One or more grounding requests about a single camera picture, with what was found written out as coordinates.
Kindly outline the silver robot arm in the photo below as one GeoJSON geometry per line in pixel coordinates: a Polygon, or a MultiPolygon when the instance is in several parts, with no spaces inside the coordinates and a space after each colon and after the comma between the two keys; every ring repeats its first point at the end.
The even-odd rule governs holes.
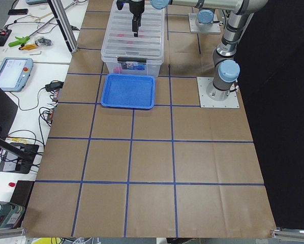
{"type": "Polygon", "coordinates": [[[233,60],[237,44],[247,27],[250,15],[261,10],[267,1],[150,1],[158,10],[168,5],[195,7],[201,11],[219,9],[229,10],[229,19],[224,23],[221,43],[214,49],[215,75],[206,89],[208,97],[215,101],[227,99],[232,92],[232,84],[237,80],[240,67],[233,60]]]}

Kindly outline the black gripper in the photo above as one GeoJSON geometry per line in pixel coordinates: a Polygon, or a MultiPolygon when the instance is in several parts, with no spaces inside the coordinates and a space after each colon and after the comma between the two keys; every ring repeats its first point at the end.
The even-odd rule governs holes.
{"type": "Polygon", "coordinates": [[[144,12],[144,0],[130,0],[129,9],[134,15],[132,19],[132,31],[134,33],[134,37],[138,37],[139,27],[141,26],[141,14],[144,12]]]}

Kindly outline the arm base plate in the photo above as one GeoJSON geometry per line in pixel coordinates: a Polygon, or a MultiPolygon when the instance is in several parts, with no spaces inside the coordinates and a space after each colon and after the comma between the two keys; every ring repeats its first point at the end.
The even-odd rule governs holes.
{"type": "Polygon", "coordinates": [[[220,25],[217,19],[217,15],[214,15],[214,20],[211,23],[203,24],[198,21],[198,14],[189,13],[189,26],[190,32],[195,34],[216,34],[221,33],[220,25]]]}
{"type": "Polygon", "coordinates": [[[234,84],[227,91],[214,87],[213,77],[197,77],[199,101],[201,108],[239,109],[237,92],[234,84]]]}

